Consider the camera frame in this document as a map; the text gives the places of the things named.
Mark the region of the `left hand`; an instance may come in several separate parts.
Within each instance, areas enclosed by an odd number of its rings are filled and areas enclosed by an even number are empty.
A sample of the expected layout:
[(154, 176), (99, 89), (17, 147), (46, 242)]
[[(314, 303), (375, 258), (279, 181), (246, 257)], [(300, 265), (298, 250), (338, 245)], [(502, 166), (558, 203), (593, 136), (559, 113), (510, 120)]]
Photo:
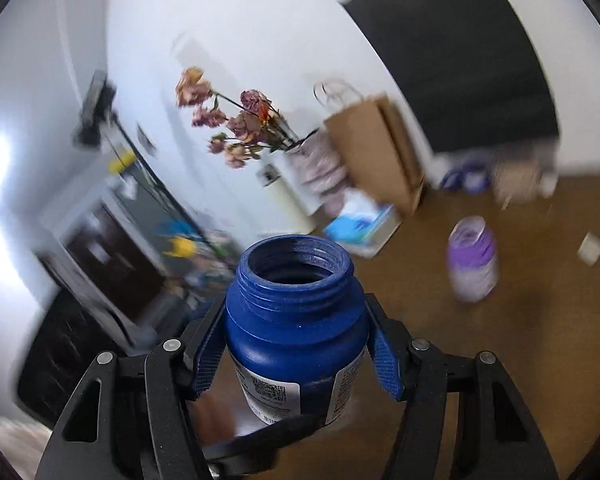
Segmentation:
[(201, 445), (215, 445), (236, 436), (232, 411), (211, 392), (206, 391), (196, 401), (189, 402), (188, 410)]

